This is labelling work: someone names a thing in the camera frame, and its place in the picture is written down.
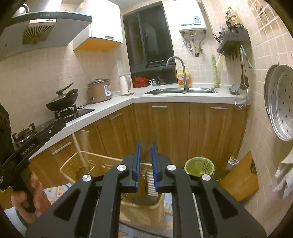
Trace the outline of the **person's left hand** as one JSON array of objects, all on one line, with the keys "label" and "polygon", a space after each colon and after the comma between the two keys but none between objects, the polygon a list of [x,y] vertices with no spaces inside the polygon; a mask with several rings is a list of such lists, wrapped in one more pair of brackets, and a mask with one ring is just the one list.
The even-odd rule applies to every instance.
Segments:
[{"label": "person's left hand", "polygon": [[34,213],[27,212],[23,207],[23,202],[27,200],[27,194],[24,191],[14,191],[11,194],[11,202],[23,220],[30,225],[51,207],[51,203],[49,202],[46,193],[44,193],[43,185],[39,181],[35,172],[32,172],[29,186],[33,189]]}]

